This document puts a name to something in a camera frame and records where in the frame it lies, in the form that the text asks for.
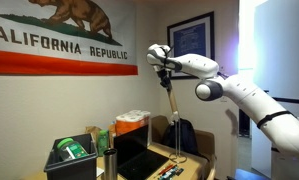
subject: black bag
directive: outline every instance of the black bag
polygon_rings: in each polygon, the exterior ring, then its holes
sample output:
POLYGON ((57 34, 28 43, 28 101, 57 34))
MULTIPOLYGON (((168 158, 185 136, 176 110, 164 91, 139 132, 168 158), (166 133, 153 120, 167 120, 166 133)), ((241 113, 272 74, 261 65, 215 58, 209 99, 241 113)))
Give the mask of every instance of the black bag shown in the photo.
MULTIPOLYGON (((180 121, 180 150, 203 157, 198 152, 196 135, 191 122, 186 119, 180 119, 179 121, 180 121)), ((172 148, 176 147, 176 127, 179 128, 178 126, 179 121, 177 122, 177 126, 175 121, 169 124, 162 138, 161 143, 163 145, 172 148)))

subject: bottle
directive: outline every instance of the bottle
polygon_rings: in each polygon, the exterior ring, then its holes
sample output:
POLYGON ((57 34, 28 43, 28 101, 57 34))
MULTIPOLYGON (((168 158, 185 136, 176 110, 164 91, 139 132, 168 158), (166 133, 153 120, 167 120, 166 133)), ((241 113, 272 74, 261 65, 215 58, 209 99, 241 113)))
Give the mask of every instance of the bottle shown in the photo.
POLYGON ((72 138, 65 138, 61 140, 58 143, 57 148, 63 161, 77 159, 88 155, 81 144, 77 141, 74 141, 72 138))
POLYGON ((100 130, 98 137, 98 156, 103 156, 103 152, 108 149, 108 131, 100 130))

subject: framed picture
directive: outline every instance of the framed picture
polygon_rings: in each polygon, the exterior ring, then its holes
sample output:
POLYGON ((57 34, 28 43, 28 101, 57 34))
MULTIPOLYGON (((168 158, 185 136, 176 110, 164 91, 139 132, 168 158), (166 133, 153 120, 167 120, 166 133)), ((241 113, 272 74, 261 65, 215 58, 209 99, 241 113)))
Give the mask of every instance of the framed picture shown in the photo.
MULTIPOLYGON (((203 14, 167 27, 170 57, 199 54, 214 60, 214 12, 203 14)), ((171 79, 194 79, 196 77, 171 71, 171 79)))

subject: black box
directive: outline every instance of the black box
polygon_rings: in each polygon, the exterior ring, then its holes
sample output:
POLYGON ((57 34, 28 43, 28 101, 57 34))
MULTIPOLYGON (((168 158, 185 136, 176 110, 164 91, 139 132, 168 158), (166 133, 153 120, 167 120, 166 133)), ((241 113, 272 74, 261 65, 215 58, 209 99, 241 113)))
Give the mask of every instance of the black box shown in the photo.
POLYGON ((95 150, 91 134, 70 137, 74 141, 79 142, 89 155, 69 161, 62 161, 57 151, 57 144, 64 138, 55 140, 49 154, 44 169, 44 172, 47 173, 48 180, 95 180, 97 177, 96 167, 98 154, 95 150))

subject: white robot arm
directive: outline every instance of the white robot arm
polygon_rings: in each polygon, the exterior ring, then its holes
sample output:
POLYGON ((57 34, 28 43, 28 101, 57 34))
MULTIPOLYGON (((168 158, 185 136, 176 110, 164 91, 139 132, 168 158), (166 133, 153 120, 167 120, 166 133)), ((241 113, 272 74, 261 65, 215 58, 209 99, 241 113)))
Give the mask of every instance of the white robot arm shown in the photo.
POLYGON ((230 77, 218 72, 218 64, 197 54, 167 57, 168 46, 152 45, 147 61, 156 71, 181 71, 201 79, 196 95, 203 101, 222 96, 230 98, 258 126, 284 155, 299 158, 299 120, 252 82, 238 75, 230 77))

